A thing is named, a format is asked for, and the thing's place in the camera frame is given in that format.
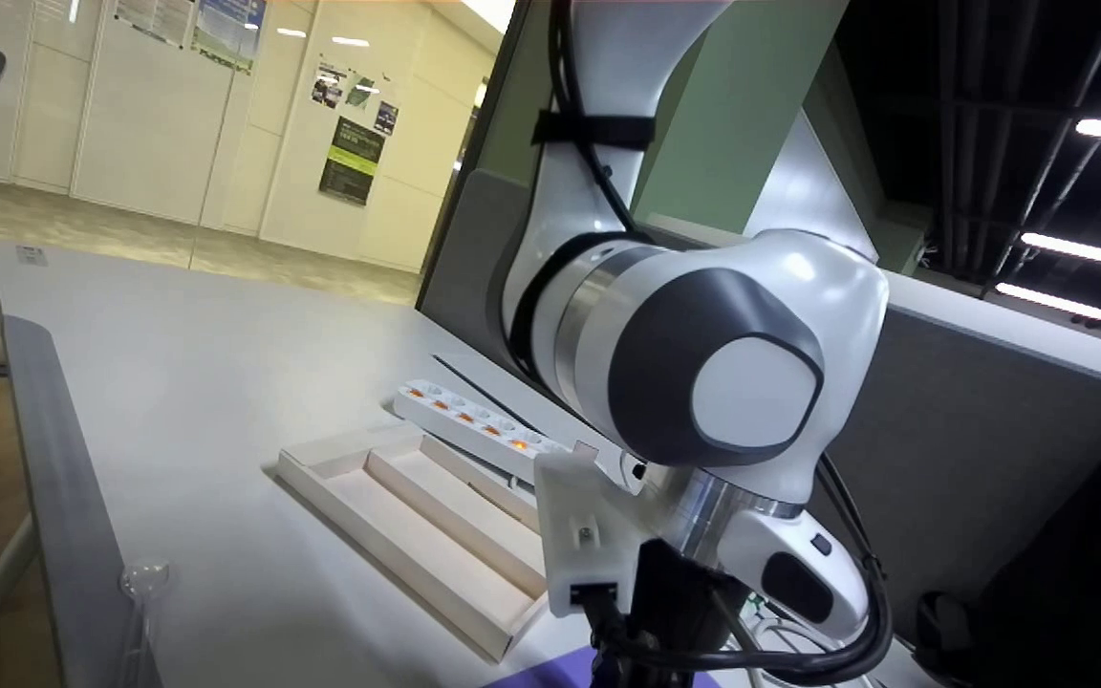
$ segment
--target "white robotic arm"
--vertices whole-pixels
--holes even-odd
[[[555,0],[559,86],[506,331],[536,382],[656,468],[630,496],[579,457],[537,457],[550,607],[607,586],[630,611],[637,551],[660,540],[848,642],[867,587],[806,499],[878,338],[871,249],[773,228],[671,253],[628,217],[660,86],[727,3]]]

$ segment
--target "table surface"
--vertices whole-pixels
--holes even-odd
[[[480,659],[262,475],[289,444],[387,425],[404,378],[480,400],[435,359],[601,444],[427,315],[29,245],[0,249],[0,315],[70,685],[131,659],[123,568],[140,561],[167,577],[139,685],[485,685],[586,645],[579,617],[544,616]],[[925,679],[889,659],[887,685]]]

